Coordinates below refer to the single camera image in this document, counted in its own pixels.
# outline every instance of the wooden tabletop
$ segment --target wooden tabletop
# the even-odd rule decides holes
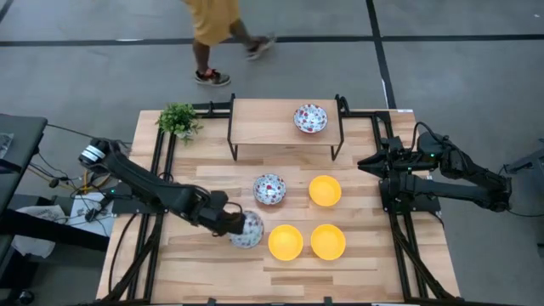
[[[303,133],[293,123],[295,111],[314,104],[327,115],[326,128]],[[338,145],[340,125],[334,99],[235,99],[231,142],[235,145]]]
[[[140,113],[131,160],[149,168],[160,111]],[[393,129],[405,146],[411,142],[413,113],[391,111]],[[356,162],[376,152],[368,119],[343,119],[345,144],[336,161],[323,146],[252,145],[233,161],[226,141],[227,119],[201,120],[202,129],[188,146],[178,141],[173,176],[179,182],[209,190],[225,190],[231,201],[258,213],[265,237],[250,250],[230,245],[227,236],[214,238],[202,227],[190,226],[168,214],[152,296],[153,303],[220,303],[402,301],[399,271],[394,255],[388,215],[382,210],[378,178],[357,170]],[[167,141],[162,148],[164,165]],[[287,184],[286,199],[278,207],[264,207],[252,196],[253,180],[263,173],[277,173]],[[334,207],[317,207],[308,185],[317,175],[328,174],[340,182],[343,197]],[[450,293],[457,295],[456,278],[441,224],[426,212],[412,214],[423,262]],[[116,219],[100,280],[97,298],[107,293],[111,258],[128,216]],[[277,225],[292,224],[304,239],[304,248],[291,262],[274,259],[267,248],[268,234]],[[318,259],[309,237],[320,224],[335,224],[345,234],[347,248],[337,260]],[[113,269],[117,282],[133,261],[139,217],[129,227]],[[417,294],[410,260],[406,259],[412,295]],[[137,297],[143,295],[146,265],[140,273]]]

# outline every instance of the yellow shorts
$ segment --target yellow shorts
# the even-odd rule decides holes
[[[189,6],[195,39],[207,46],[230,37],[230,25],[240,18],[238,0],[183,0]]]

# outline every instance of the person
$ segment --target person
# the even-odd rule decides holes
[[[189,7],[195,30],[193,52],[196,59],[195,81],[201,85],[224,86],[230,76],[208,66],[210,47],[229,36],[240,40],[248,60],[258,59],[275,43],[275,36],[252,37],[240,18],[238,0],[183,0]]]

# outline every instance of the white cloth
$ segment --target white cloth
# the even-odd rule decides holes
[[[31,216],[42,218],[49,221],[55,221],[63,224],[66,221],[65,213],[60,206],[33,206],[22,207],[17,210],[19,213],[26,213]],[[11,246],[19,251],[23,256],[30,253],[32,255],[41,256],[46,258],[51,254],[54,249],[54,242],[46,241],[44,239],[31,238],[21,235],[16,235],[11,242]]]

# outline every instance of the yellow bowl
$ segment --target yellow bowl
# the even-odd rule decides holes
[[[331,207],[340,200],[342,188],[338,181],[328,175],[320,175],[309,184],[309,196],[315,204]]]
[[[334,260],[342,256],[346,249],[343,232],[331,224],[323,224],[312,233],[312,250],[321,259]]]
[[[279,260],[293,260],[303,250],[303,236],[292,225],[280,225],[270,233],[269,250]]]

